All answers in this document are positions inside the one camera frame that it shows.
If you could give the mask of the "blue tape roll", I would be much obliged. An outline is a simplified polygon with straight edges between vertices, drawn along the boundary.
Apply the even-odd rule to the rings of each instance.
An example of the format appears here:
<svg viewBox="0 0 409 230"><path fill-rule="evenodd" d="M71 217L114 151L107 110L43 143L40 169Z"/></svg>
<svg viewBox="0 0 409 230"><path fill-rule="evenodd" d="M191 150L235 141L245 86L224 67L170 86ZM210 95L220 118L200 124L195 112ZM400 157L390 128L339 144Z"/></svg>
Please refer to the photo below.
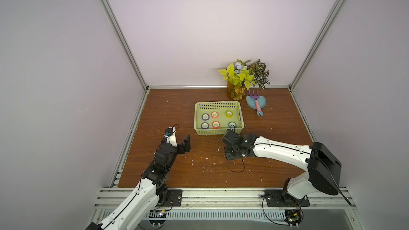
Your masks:
<svg viewBox="0 0 409 230"><path fill-rule="evenodd" d="M229 122L229 124L228 124L228 128L230 128L230 129L234 129L234 128L236 128L236 123L235 122L233 122L233 121L231 121L231 122Z"/></svg>

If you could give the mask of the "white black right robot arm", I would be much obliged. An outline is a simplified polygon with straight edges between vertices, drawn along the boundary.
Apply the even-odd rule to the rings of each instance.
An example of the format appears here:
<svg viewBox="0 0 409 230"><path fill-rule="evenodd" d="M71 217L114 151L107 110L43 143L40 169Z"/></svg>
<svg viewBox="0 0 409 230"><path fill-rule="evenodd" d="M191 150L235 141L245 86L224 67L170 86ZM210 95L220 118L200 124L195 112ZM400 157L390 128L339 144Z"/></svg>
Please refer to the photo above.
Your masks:
<svg viewBox="0 0 409 230"><path fill-rule="evenodd" d="M300 204L311 193L339 195L342 164L322 143L311 146L273 141L255 134L240 136L228 130L222 137L227 160L255 157L267 158L293 165L304 172L285 181L280 200Z"/></svg>

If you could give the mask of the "light green perforated storage basket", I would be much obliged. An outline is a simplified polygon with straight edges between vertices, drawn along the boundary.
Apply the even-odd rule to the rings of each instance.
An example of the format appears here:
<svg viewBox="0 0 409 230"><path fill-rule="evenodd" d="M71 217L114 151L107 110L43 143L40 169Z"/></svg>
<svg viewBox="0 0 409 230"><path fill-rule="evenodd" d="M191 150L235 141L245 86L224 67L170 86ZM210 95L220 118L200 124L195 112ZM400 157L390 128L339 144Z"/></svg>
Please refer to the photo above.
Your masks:
<svg viewBox="0 0 409 230"><path fill-rule="evenodd" d="M229 110L233 112L232 118L227 118L225 115ZM214 111L219 114L216 119L211 117L211 113ZM203 114L209 114L210 119L203 121L201 118ZM218 121L220 123L220 128L214 129L212 127L213 121ZM241 104L238 101L198 102L195 104L194 129L199 136L224 135L230 129L228 128L228 124L231 121L236 123L236 128L232 128L231 130L240 134L244 129L245 124L243 121ZM208 129L201 129L201 124L203 122L209 123Z"/></svg>

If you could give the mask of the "yellow tape roll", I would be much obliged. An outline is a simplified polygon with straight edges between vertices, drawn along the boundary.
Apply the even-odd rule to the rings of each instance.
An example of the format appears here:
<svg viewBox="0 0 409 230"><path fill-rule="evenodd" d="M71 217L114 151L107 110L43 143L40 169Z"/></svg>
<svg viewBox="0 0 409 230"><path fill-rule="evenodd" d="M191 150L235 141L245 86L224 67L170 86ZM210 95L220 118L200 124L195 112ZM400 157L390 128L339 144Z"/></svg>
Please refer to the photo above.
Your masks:
<svg viewBox="0 0 409 230"><path fill-rule="evenodd" d="M229 110L229 111L227 111L225 113L225 115L226 115L227 118L232 118L233 117L233 112Z"/></svg>

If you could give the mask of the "pink tape roll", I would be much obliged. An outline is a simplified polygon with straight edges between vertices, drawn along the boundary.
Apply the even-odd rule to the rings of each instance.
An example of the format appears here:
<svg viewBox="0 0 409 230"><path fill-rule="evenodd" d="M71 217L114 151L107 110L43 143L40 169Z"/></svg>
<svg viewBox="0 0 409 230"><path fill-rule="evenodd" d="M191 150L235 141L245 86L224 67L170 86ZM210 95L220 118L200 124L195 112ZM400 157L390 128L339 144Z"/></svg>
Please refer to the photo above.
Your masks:
<svg viewBox="0 0 409 230"><path fill-rule="evenodd" d="M219 114L216 111L211 113L211 117L214 118L214 119L218 118L218 116L219 116Z"/></svg>

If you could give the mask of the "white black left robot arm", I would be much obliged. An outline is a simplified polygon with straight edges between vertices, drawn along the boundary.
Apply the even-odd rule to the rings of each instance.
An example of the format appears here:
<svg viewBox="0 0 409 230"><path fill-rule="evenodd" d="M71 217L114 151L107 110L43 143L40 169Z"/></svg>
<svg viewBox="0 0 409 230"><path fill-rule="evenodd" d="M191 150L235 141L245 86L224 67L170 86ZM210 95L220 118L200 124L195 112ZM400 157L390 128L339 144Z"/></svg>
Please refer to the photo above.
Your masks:
<svg viewBox="0 0 409 230"><path fill-rule="evenodd" d="M154 159L141 175L130 195L98 224L91 222L88 230L134 230L145 216L168 198L166 180L179 154L191 151L191 136L177 143L176 134L165 135Z"/></svg>

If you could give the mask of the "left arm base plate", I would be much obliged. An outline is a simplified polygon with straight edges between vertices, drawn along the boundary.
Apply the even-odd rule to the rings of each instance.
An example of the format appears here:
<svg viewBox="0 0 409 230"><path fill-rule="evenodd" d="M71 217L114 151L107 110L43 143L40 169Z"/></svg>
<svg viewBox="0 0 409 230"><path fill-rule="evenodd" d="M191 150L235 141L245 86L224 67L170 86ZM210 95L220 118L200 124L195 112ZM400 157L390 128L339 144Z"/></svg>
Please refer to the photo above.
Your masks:
<svg viewBox="0 0 409 230"><path fill-rule="evenodd" d="M180 207L182 204L183 190L170 189L159 195L157 206L159 207Z"/></svg>

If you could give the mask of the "red tape roll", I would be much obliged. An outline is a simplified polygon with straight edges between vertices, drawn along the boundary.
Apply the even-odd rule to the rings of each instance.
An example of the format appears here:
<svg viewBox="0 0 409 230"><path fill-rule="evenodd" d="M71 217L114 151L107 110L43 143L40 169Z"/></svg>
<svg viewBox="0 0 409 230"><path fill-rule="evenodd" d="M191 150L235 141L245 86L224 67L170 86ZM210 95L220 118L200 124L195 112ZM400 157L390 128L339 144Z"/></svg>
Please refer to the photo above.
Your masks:
<svg viewBox="0 0 409 230"><path fill-rule="evenodd" d="M212 122L212 127L213 127L214 129L218 129L218 128L220 128L220 123L219 123L218 121L213 121L213 122Z"/></svg>

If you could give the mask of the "purple tape roll front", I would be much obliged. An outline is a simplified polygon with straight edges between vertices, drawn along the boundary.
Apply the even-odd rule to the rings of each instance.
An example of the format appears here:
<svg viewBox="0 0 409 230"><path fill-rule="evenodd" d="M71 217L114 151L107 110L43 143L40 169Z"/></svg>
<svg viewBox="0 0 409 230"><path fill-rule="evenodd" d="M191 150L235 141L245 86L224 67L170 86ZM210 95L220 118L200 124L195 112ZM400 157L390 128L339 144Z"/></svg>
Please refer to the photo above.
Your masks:
<svg viewBox="0 0 409 230"><path fill-rule="evenodd" d="M201 124L201 129L208 129L208 128L209 128L209 123L203 122L203 123Z"/></svg>

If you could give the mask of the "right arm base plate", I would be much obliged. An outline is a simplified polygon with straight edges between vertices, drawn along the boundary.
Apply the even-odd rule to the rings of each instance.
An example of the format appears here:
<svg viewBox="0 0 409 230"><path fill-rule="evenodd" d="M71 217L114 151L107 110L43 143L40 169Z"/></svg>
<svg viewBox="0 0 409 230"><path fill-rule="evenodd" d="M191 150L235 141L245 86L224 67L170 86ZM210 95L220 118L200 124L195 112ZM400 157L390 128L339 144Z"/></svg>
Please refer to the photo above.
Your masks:
<svg viewBox="0 0 409 230"><path fill-rule="evenodd" d="M281 190L264 190L264 198L268 207L309 207L310 201L308 197L300 200L284 197Z"/></svg>

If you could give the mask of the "purple tape roll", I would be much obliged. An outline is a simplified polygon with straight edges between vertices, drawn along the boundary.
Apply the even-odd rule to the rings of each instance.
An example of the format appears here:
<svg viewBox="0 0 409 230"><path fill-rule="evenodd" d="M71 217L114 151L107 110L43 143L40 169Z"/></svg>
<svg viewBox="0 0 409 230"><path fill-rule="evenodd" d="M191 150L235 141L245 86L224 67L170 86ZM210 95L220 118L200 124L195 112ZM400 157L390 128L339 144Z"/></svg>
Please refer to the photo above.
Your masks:
<svg viewBox="0 0 409 230"><path fill-rule="evenodd" d="M208 129L208 128L209 128L209 123L203 122L203 123L201 124L201 129Z"/></svg>
<svg viewBox="0 0 409 230"><path fill-rule="evenodd" d="M210 115L209 115L209 114L203 114L203 115L201 116L201 118L202 118L203 121L207 121L207 120L210 119Z"/></svg>

